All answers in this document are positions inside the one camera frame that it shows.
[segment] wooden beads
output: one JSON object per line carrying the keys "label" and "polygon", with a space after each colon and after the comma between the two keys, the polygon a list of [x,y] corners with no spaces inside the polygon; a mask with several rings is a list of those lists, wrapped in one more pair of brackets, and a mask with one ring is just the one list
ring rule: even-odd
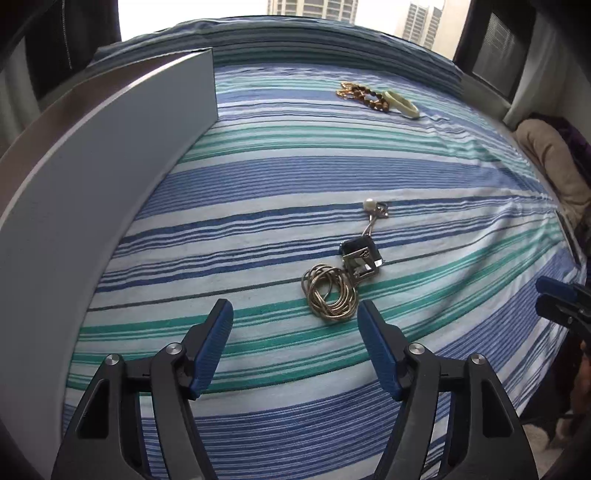
{"label": "wooden beads", "polygon": [[[351,82],[341,82],[341,86],[343,90],[337,90],[336,92],[341,98],[358,100],[373,110],[382,112],[390,110],[390,105],[384,100],[384,96],[379,92],[374,92],[369,87]],[[368,96],[375,97],[375,100],[368,98]]]}

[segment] white board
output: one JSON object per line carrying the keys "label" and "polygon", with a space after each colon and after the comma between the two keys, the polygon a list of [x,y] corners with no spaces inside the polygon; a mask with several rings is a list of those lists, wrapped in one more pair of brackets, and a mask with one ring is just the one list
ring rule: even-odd
{"label": "white board", "polygon": [[174,60],[70,128],[0,217],[0,417],[45,478],[99,278],[150,193],[216,120],[211,51]]}

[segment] beige pillow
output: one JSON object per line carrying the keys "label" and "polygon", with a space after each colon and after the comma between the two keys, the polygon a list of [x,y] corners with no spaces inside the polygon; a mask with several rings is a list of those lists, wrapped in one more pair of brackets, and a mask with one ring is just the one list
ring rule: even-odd
{"label": "beige pillow", "polygon": [[573,227],[591,205],[591,189],[574,165],[560,134],[546,122],[524,120],[515,132],[519,146],[548,179]]}

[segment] clamp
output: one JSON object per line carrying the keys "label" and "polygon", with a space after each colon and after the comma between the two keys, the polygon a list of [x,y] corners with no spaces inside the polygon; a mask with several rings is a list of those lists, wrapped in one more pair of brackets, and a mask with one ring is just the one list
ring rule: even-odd
{"label": "clamp", "polygon": [[576,333],[591,356],[591,290],[550,277],[538,278],[535,289],[540,293],[535,302],[538,315]]}
{"label": "clamp", "polygon": [[371,301],[359,304],[357,318],[379,383],[402,401],[374,480],[421,478],[439,392],[451,392],[452,399],[437,479],[538,480],[517,413],[483,355],[445,358],[409,343]]}
{"label": "clamp", "polygon": [[62,441],[51,480],[152,480],[139,393],[152,394],[160,447],[170,480],[215,480],[188,400],[210,384],[233,322],[220,299],[204,323],[154,356],[108,355],[86,389]]}

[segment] jade bangle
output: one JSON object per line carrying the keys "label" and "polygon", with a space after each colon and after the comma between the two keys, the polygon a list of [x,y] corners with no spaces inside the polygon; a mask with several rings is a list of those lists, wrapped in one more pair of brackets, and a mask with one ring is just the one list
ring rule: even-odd
{"label": "jade bangle", "polygon": [[404,98],[399,93],[394,92],[393,90],[386,90],[382,93],[384,96],[384,100],[388,102],[388,106],[390,110],[395,108],[403,115],[409,116],[410,118],[418,118],[420,113],[418,113],[418,108],[414,106],[414,104],[406,98]]}

